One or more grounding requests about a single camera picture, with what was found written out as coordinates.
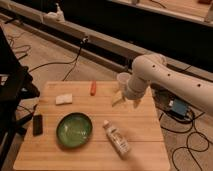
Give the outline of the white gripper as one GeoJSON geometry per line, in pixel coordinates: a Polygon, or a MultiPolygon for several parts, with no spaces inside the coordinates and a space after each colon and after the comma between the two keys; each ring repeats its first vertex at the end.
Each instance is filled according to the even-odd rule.
{"type": "MultiPolygon", "coordinates": [[[[133,101],[133,107],[137,108],[140,105],[141,99],[147,89],[147,83],[142,79],[129,79],[124,89],[124,95],[129,100],[133,101]]],[[[124,96],[121,91],[118,91],[112,99],[112,106],[124,101],[124,96]]]]}

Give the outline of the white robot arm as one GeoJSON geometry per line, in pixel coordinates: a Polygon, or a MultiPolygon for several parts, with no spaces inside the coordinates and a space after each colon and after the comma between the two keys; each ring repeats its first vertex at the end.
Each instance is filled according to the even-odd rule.
{"type": "Polygon", "coordinates": [[[193,107],[213,115],[213,83],[169,69],[166,58],[157,53],[141,55],[133,60],[132,75],[112,96],[112,105],[124,99],[141,99],[151,83],[164,87],[193,107]]]}

